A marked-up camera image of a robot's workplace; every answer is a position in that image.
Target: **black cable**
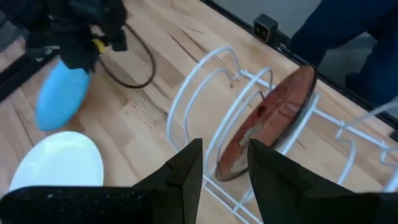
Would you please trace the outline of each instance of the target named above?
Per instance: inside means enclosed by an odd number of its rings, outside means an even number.
[[[155,57],[152,54],[152,52],[149,50],[148,46],[145,44],[145,42],[143,41],[143,39],[138,35],[138,33],[128,24],[124,24],[126,25],[126,27],[128,28],[128,30],[137,38],[137,40],[141,43],[141,45],[143,46],[143,48],[145,49],[145,51],[147,52],[147,54],[149,55],[150,58],[150,62],[152,64],[152,74],[150,75],[148,81],[146,81],[144,84],[140,84],[140,85],[130,85],[127,83],[122,82],[120,79],[118,79],[113,72],[111,72],[111,70],[105,65],[105,63],[102,61],[102,59],[99,59],[100,64],[104,67],[105,72],[118,84],[126,87],[126,88],[132,88],[132,89],[140,89],[140,88],[144,88],[147,85],[149,85],[156,74],[156,62],[155,62]]]

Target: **wood grain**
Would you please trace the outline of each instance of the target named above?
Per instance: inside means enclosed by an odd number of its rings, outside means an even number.
[[[100,149],[105,167],[105,185],[130,186],[158,169],[174,154],[165,133],[166,119],[178,89],[191,69],[208,52],[222,46],[235,49],[243,69],[259,72],[271,67],[279,83],[297,65],[260,43],[232,22],[198,0],[125,0],[128,24],[147,42],[153,52],[158,73],[154,82],[142,90],[128,90],[108,77],[97,66],[90,90],[79,112],[62,130],[78,131],[91,138]],[[122,80],[142,82],[150,75],[150,61],[138,41],[127,35],[127,52],[107,51],[105,63]],[[10,47],[0,57],[0,70],[15,60],[21,48]],[[0,194],[5,193],[12,176],[30,148],[49,134],[36,129],[34,105],[40,85],[57,61],[44,67],[0,104]],[[216,67],[224,65],[234,72],[232,57],[221,54],[208,62],[188,86],[176,110],[173,136],[181,146],[183,112],[193,91]],[[205,148],[227,109],[248,81],[232,82],[218,75],[205,87],[193,105],[188,119],[190,136],[203,138]],[[318,108],[345,121],[365,114],[353,102],[318,81],[315,91],[322,94]],[[259,99],[244,111],[238,124]],[[238,128],[233,127],[229,138]],[[395,145],[387,136],[392,129],[376,118],[357,126],[369,134]],[[328,179],[336,180],[349,154],[349,146],[334,140],[337,127],[313,115],[288,156]],[[350,133],[358,144],[358,156],[344,186],[355,191],[381,190],[392,170],[378,162],[378,149]],[[398,162],[396,155],[390,161]],[[220,183],[237,199],[249,186],[248,176]],[[256,202],[249,207],[258,213]],[[203,190],[198,223],[240,223],[229,211]]]

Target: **blue sponge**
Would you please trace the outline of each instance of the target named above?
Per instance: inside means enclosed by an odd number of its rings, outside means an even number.
[[[90,84],[89,73],[69,69],[62,61],[44,82],[36,102],[36,125],[43,131],[61,128],[77,112]]]

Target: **plate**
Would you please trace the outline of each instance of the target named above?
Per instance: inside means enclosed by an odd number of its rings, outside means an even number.
[[[252,111],[221,155],[216,169],[219,181],[235,179],[248,170],[247,149],[254,138],[275,149],[293,131],[311,97],[317,76],[306,65],[285,78]]]
[[[104,166],[93,141],[65,131],[48,136],[28,152],[9,191],[33,185],[102,186],[103,181]]]

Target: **dish rack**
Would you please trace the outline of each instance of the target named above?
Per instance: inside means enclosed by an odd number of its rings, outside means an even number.
[[[203,66],[212,59],[217,59],[217,55],[219,54],[231,54],[233,63],[234,63],[234,69],[236,74],[230,75],[228,73],[228,69],[226,67],[219,67],[212,72],[208,74],[203,81],[199,84],[197,89],[193,92],[193,95],[189,99],[189,103],[187,107],[185,108],[185,113],[183,116],[183,121],[182,121],[182,127],[183,127],[183,138],[185,139],[185,142],[177,142],[173,136],[173,133],[171,131],[172,123],[174,122],[174,116],[176,112],[177,106],[181,102],[181,98],[185,93],[185,90],[187,89],[187,86],[192,82],[193,78],[198,74],[198,71],[203,68]],[[262,223],[260,218],[255,216],[249,209],[245,206],[245,204],[251,202],[254,198],[254,192],[252,191],[251,188],[248,188],[246,193],[241,197],[240,199],[233,198],[229,193],[227,193],[224,188],[222,188],[219,184],[217,184],[214,180],[212,180],[211,177],[214,176],[215,173],[215,164],[213,164],[210,167],[210,156],[213,155],[212,152],[216,152],[217,157],[219,158],[220,153],[221,153],[221,146],[223,142],[225,141],[229,131],[231,130],[231,127],[233,124],[236,122],[237,118],[242,114],[243,110],[248,107],[248,104],[255,99],[258,96],[266,96],[274,87],[275,85],[272,84],[272,79],[273,79],[273,73],[271,68],[264,68],[262,69],[259,73],[257,74],[252,74],[246,70],[241,70],[241,67],[238,64],[238,58],[231,47],[221,47],[218,48],[206,56],[195,66],[195,68],[191,71],[191,73],[186,77],[185,81],[182,83],[182,86],[180,87],[173,103],[172,107],[170,109],[169,116],[167,118],[167,138],[173,145],[174,149],[176,152],[178,152],[180,149],[183,148],[183,146],[187,145],[193,138],[190,138],[190,135],[188,133],[188,124],[187,124],[187,118],[188,115],[190,114],[192,110],[192,106],[194,102],[197,100],[198,95],[203,91],[204,87],[212,80],[214,77],[216,77],[218,74],[224,73],[227,75],[227,77],[230,80],[239,80],[240,78],[246,77],[249,81],[246,84],[246,86],[243,88],[243,90],[239,93],[238,97],[235,99],[235,101],[232,103],[232,105],[229,107],[229,110],[226,112],[225,116],[220,122],[220,125],[216,129],[206,151],[205,151],[205,160],[204,160],[204,172],[203,172],[203,187],[212,195],[214,196],[217,200],[219,200],[223,205],[225,205],[228,210],[235,216],[237,216],[243,223],[250,223],[248,220],[249,217],[252,221],[255,223]],[[266,82],[262,79],[262,77],[265,77],[266,75],[269,76],[269,82]],[[248,94],[250,90],[252,90],[254,85],[262,85],[268,89],[266,93],[263,93],[261,90],[255,91],[252,94]],[[388,146],[384,141],[380,141],[358,129],[355,129],[353,126],[355,124],[358,124],[365,119],[372,117],[378,113],[381,113],[385,110],[388,110],[393,107],[398,106],[398,102],[390,102],[387,103],[371,112],[368,114],[350,122],[345,122],[345,121],[340,121],[325,112],[322,112],[321,110],[317,109],[317,104],[320,99],[320,94],[319,93],[314,93],[308,102],[308,105],[306,109],[304,110],[303,114],[300,117],[300,120],[298,121],[297,125],[294,127],[294,130],[292,131],[292,134],[289,136],[288,140],[286,140],[285,143],[279,148],[279,152],[283,155],[286,155],[290,148],[293,146],[294,142],[296,139],[300,136],[303,128],[307,124],[308,120],[310,117],[315,114],[317,116],[322,117],[323,119],[337,125],[339,127],[339,130],[336,133],[335,139],[337,141],[341,142],[347,142],[350,144],[351,149],[350,149],[350,154],[348,156],[348,159],[345,163],[345,166],[343,168],[343,171],[337,180],[338,184],[342,184],[348,173],[350,172],[354,161],[356,157],[356,143],[351,140],[351,139],[346,139],[341,137],[342,133],[344,131],[349,131],[362,139],[365,139],[373,144],[375,144],[381,151],[380,153],[380,163],[393,167],[394,173],[392,177],[389,179],[388,183],[384,186],[383,192],[393,192],[395,191],[396,187],[398,186],[398,166],[396,164],[391,164],[386,162],[386,156],[388,153],[392,151],[396,151],[397,148],[392,148]]]

